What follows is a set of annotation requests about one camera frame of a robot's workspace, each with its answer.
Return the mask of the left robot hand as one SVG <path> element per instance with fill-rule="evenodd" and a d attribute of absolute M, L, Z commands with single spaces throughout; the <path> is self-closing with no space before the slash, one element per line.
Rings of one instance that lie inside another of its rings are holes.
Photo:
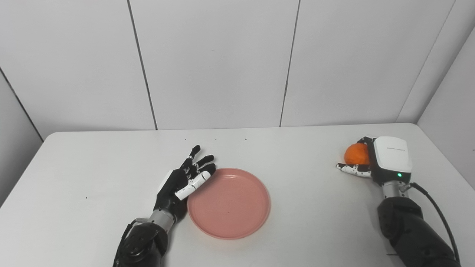
<path fill-rule="evenodd" d="M 175 222 L 187 212 L 188 196 L 204 184 L 217 170 L 215 156 L 209 154 L 195 161 L 200 145 L 193 147 L 183 164 L 171 171 L 158 191 L 154 211 L 166 211 Z"/>

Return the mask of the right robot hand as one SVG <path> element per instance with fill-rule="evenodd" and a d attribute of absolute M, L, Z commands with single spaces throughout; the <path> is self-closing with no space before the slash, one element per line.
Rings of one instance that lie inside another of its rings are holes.
<path fill-rule="evenodd" d="M 347 148 L 344 162 L 337 163 L 336 168 L 357 177 L 372 178 L 379 186 L 391 181 L 409 184 L 412 161 L 404 139 L 364 136 Z"/>

